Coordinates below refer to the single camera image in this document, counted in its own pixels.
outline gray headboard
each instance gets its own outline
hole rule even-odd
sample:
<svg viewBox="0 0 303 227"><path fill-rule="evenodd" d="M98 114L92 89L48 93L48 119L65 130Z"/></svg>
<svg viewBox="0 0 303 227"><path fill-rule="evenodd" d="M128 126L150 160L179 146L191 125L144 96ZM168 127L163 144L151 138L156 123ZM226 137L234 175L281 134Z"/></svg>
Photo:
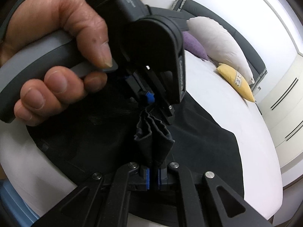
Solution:
<svg viewBox="0 0 303 227"><path fill-rule="evenodd" d="M254 90L267 74L266 66L253 46L251 46L251 44L234 27L208 8L193 0L175 0L172 9L183 14L185 20L183 22L184 25L181 25L182 28L187 27L186 20L197 16L211 18L223 26L239 44L247 59L249 67L254 75L255 84L250 86L251 89Z"/></svg>

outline pillow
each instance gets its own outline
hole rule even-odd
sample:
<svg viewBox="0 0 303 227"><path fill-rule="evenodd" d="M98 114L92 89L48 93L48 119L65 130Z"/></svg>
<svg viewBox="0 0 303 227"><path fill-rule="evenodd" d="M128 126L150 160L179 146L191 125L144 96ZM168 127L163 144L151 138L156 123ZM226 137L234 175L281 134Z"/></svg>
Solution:
<svg viewBox="0 0 303 227"><path fill-rule="evenodd" d="M199 43L199 41L187 31L182 32L182 34L184 40L184 49L201 59L208 60L207 53L201 43Z"/></svg>
<svg viewBox="0 0 303 227"><path fill-rule="evenodd" d="M250 87L242 75L226 64L220 64L217 72L242 96L244 99L255 102Z"/></svg>
<svg viewBox="0 0 303 227"><path fill-rule="evenodd" d="M200 16L189 19L187 26L190 34L203 45L209 57L236 69L248 84L255 82L240 46L217 21Z"/></svg>

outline white cabinet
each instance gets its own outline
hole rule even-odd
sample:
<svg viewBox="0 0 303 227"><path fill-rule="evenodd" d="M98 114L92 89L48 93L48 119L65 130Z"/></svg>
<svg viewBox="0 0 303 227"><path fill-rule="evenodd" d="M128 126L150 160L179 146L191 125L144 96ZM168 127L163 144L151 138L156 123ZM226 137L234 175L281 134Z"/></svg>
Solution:
<svg viewBox="0 0 303 227"><path fill-rule="evenodd" d="M303 158L303 57L293 64L258 104L272 136L281 171Z"/></svg>

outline handle grip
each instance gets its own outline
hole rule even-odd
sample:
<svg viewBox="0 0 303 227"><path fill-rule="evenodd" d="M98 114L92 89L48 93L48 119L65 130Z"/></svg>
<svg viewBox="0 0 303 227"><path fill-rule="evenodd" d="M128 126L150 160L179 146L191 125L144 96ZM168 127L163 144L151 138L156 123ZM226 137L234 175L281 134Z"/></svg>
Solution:
<svg viewBox="0 0 303 227"><path fill-rule="evenodd" d="M72 68L85 59L76 41L59 30L28 45L0 68L0 120L14 120L14 105L20 99L23 84L30 79L43 79L54 66Z"/></svg>

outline fingernail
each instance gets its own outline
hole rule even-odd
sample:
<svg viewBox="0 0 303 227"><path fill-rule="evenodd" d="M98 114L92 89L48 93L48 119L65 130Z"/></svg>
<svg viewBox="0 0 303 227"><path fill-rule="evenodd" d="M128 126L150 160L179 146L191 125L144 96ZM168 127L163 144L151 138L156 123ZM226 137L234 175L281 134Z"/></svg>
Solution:
<svg viewBox="0 0 303 227"><path fill-rule="evenodd" d="M101 54L102 54L102 60L104 61L104 64L106 64L108 67L113 66L112 62L112 54L111 50L109 48L109 43L105 42L101 45Z"/></svg>
<svg viewBox="0 0 303 227"><path fill-rule="evenodd" d="M29 121L33 117L30 111L28 111L25 107L21 106L16 111L16 116L22 120Z"/></svg>
<svg viewBox="0 0 303 227"><path fill-rule="evenodd" d="M63 93L67 89L67 80L62 72L53 72L46 80L47 87L54 93Z"/></svg>
<svg viewBox="0 0 303 227"><path fill-rule="evenodd" d="M23 97L22 101L35 109L42 108L45 103L43 95L35 88L30 88Z"/></svg>
<svg viewBox="0 0 303 227"><path fill-rule="evenodd" d="M105 83L99 77L94 77L85 83L87 91L93 93L101 90L104 85Z"/></svg>

